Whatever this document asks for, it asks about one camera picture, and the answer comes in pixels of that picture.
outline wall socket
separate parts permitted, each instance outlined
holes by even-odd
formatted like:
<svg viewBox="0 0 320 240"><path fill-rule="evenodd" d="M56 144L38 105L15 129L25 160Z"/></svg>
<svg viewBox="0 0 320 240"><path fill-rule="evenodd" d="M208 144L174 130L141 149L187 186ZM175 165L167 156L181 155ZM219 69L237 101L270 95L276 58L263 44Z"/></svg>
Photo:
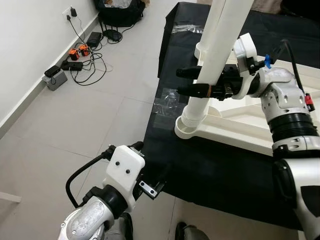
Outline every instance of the wall socket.
<svg viewBox="0 0 320 240"><path fill-rule="evenodd" d="M64 10L64 11L62 12L62 15L63 15L63 17L64 17L64 20L66 20L66 21L67 21L67 15L69 15L69 16L71 17L71 7L72 7L72 6L69 6L66 10Z"/></svg>

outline orange battery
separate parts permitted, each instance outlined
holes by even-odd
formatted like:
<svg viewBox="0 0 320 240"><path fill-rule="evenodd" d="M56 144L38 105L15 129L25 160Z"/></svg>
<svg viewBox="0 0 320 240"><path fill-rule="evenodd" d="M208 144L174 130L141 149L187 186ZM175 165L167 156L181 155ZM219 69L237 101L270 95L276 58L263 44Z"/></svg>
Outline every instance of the orange battery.
<svg viewBox="0 0 320 240"><path fill-rule="evenodd" d="M79 59L79 54L78 54L77 49L71 48L70 51L69 51L69 56L73 61L78 60Z"/></svg>
<svg viewBox="0 0 320 240"><path fill-rule="evenodd" d="M82 56L85 57L85 56L89 55L89 48L88 48L87 44L80 45L79 50L80 50Z"/></svg>

